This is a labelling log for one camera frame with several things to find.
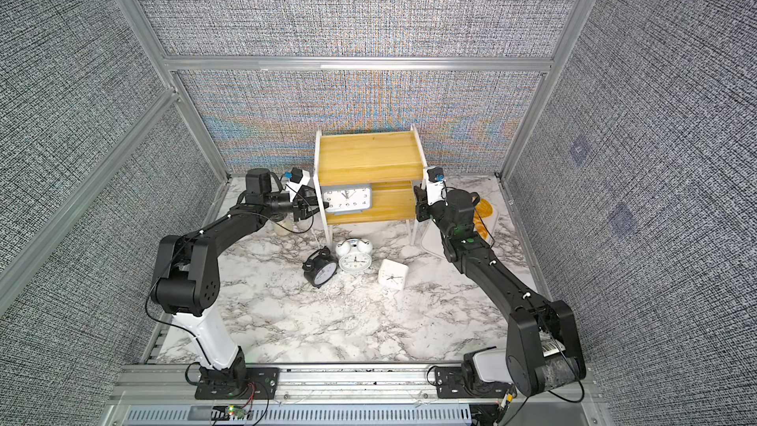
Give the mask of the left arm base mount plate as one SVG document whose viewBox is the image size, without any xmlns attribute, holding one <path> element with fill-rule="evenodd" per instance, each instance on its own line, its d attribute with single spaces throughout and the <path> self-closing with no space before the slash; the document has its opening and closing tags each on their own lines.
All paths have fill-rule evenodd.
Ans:
<svg viewBox="0 0 757 426">
<path fill-rule="evenodd" d="M 279 384 L 278 368 L 246 368 L 246 372 L 222 372 L 202 367 L 197 381 L 196 400 L 272 400 Z"/>
</svg>

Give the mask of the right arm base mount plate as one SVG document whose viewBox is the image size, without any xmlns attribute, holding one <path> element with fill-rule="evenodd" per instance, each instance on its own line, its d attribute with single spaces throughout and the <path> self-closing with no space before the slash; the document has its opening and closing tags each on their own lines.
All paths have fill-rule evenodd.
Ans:
<svg viewBox="0 0 757 426">
<path fill-rule="evenodd" d="M 510 383 L 484 382 L 463 366 L 433 365 L 427 370 L 426 381 L 436 389 L 441 400 L 504 398 L 512 388 Z"/>
</svg>

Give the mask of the small white square alarm clock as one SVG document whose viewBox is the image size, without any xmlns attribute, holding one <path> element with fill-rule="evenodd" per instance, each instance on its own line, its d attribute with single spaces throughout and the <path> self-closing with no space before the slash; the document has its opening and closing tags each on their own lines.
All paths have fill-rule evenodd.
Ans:
<svg viewBox="0 0 757 426">
<path fill-rule="evenodd" d="M 402 291 L 406 285 L 409 266 L 392 260 L 383 260 L 378 270 L 378 284 L 384 288 Z"/>
</svg>

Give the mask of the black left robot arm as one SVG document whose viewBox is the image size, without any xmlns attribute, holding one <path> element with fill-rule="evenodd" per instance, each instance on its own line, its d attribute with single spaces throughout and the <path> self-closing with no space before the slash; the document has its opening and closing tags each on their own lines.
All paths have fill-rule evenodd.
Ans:
<svg viewBox="0 0 757 426">
<path fill-rule="evenodd" d="M 250 389 L 242 347 L 216 309 L 221 291 L 219 256 L 246 236 L 291 215 L 299 222 L 321 211 L 311 173 L 294 168 L 277 177 L 268 169 L 246 173 L 246 187 L 226 215 L 196 231 L 165 236 L 158 248 L 148 300 L 187 334 L 197 352 L 197 396 L 240 398 Z"/>
</svg>

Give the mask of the grey rectangular alarm clock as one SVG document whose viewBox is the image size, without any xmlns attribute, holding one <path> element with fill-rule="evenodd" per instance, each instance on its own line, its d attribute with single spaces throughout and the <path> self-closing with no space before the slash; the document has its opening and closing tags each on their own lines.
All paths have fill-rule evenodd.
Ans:
<svg viewBox="0 0 757 426">
<path fill-rule="evenodd" d="M 373 192 L 370 185 L 324 187 L 321 194 L 325 211 L 329 215 L 359 213 L 373 206 Z"/>
</svg>

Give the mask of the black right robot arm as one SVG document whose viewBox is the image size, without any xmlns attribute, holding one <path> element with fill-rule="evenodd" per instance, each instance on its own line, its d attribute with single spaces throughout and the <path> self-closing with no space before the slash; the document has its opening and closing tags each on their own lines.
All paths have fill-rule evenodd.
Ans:
<svg viewBox="0 0 757 426">
<path fill-rule="evenodd" d="M 585 378 L 576 318 L 563 301 L 549 301 L 521 282 L 474 229 L 476 192 L 413 187 L 416 219 L 440 232 L 448 262 L 474 281 L 507 320 L 505 365 L 520 392 L 535 396 Z"/>
</svg>

